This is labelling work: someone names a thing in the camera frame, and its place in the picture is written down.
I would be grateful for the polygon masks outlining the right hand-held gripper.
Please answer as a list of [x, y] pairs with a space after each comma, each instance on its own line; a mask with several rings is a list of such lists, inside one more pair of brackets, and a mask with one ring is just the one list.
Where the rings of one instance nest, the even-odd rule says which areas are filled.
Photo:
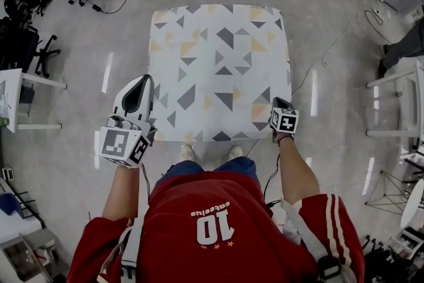
[[272, 129], [273, 141], [276, 142], [277, 138], [283, 134], [293, 137], [297, 129], [299, 111], [295, 110], [289, 101], [280, 97], [273, 98], [272, 107], [269, 125]]

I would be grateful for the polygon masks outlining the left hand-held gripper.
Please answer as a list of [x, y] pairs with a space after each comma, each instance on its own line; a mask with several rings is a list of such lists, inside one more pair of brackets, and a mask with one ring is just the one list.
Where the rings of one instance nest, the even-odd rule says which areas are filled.
[[95, 137], [95, 155], [127, 168], [140, 168], [157, 128], [150, 118], [154, 101], [154, 81], [149, 74], [129, 82], [115, 97], [108, 115]]

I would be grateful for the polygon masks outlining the white cloth with triangle pattern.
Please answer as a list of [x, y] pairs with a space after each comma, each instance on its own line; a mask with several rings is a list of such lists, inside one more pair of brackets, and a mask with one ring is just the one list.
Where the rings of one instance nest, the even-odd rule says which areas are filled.
[[221, 4], [157, 11], [148, 72], [156, 140], [265, 139], [273, 99], [292, 96], [282, 14]]

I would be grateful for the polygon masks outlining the person's right forearm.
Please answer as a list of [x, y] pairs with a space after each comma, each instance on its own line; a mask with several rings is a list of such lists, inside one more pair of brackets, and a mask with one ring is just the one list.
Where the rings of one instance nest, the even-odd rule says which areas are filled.
[[284, 139], [278, 146], [284, 199], [294, 205], [302, 199], [320, 194], [317, 178], [300, 155], [294, 141]]

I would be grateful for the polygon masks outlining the person's left forearm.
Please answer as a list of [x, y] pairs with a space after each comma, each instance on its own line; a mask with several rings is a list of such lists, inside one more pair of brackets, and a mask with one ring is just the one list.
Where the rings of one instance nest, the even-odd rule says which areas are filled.
[[102, 218], [111, 221], [138, 216], [140, 169], [117, 166]]

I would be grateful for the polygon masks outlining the person's right white shoe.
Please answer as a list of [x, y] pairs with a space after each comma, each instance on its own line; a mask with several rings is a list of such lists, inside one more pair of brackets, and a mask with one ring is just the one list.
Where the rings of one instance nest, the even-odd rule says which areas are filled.
[[242, 148], [240, 146], [234, 146], [228, 153], [227, 161], [229, 162], [242, 156], [244, 156]]

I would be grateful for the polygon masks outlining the person's white shoe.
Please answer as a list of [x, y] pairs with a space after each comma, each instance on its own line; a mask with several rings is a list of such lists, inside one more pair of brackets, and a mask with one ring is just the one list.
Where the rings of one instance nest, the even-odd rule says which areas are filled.
[[181, 147], [180, 152], [180, 161], [194, 161], [195, 160], [195, 153], [192, 149], [192, 147], [188, 144], [185, 144]]
[[227, 161], [229, 162], [242, 156], [244, 156], [242, 148], [240, 146], [234, 146], [228, 153]]

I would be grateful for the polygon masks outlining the person's left white shoe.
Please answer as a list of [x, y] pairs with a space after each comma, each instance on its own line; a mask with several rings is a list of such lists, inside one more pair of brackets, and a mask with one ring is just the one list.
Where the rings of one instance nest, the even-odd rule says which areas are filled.
[[180, 152], [180, 161], [194, 161], [195, 160], [195, 153], [192, 149], [192, 147], [188, 144], [185, 144], [181, 147]]

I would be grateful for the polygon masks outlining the person's blue shorts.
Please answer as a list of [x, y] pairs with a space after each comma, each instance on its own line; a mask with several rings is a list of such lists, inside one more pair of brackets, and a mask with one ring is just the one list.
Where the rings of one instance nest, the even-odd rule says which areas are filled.
[[172, 165], [168, 171], [159, 179], [154, 188], [169, 182], [171, 178], [177, 178], [192, 174], [212, 174], [212, 173], [235, 173], [241, 176], [252, 179], [258, 186], [260, 182], [256, 175], [256, 164], [253, 160], [246, 156], [238, 156], [226, 161], [213, 171], [204, 171], [204, 169], [193, 160], [184, 160], [175, 165]]

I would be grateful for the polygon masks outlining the white metal-leg table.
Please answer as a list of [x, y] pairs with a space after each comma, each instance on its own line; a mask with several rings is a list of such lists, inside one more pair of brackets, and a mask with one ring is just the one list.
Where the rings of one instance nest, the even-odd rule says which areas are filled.
[[416, 103], [417, 103], [417, 118], [418, 127], [415, 130], [391, 130], [391, 131], [373, 131], [367, 130], [366, 135], [368, 137], [408, 137], [417, 138], [424, 141], [424, 67], [420, 61], [416, 61], [414, 66], [410, 66], [400, 72], [394, 73], [393, 75], [386, 76], [373, 82], [366, 84], [367, 88], [377, 87], [386, 82], [395, 81], [400, 78], [407, 78], [410, 75], [414, 75], [416, 78]]

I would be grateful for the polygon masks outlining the person's red jersey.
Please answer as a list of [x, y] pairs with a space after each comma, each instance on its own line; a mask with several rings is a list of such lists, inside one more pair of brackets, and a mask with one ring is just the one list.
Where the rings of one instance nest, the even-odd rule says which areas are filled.
[[[340, 197], [320, 194], [295, 204], [326, 252], [364, 283], [364, 255]], [[122, 255], [102, 265], [129, 227], [97, 217], [83, 231], [69, 283], [120, 283]], [[145, 215], [136, 266], [138, 283], [306, 283], [318, 279], [304, 242], [288, 239], [272, 220], [258, 184], [234, 172], [202, 172], [159, 183]]]

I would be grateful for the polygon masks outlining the white desk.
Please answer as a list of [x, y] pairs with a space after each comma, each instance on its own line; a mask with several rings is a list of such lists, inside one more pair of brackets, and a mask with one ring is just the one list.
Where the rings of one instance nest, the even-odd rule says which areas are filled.
[[8, 120], [5, 127], [12, 133], [17, 130], [60, 130], [61, 124], [20, 124], [18, 123], [18, 106], [23, 80], [40, 83], [52, 87], [66, 89], [67, 85], [39, 76], [24, 73], [20, 68], [0, 71], [0, 115]]

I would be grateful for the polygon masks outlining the blue chair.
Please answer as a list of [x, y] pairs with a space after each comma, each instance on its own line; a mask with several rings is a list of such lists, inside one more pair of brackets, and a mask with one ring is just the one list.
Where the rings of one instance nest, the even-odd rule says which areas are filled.
[[39, 214], [36, 200], [28, 196], [27, 191], [19, 192], [10, 182], [0, 180], [0, 210], [8, 216], [17, 214], [22, 220], [37, 220], [40, 227], [46, 227], [43, 218]]

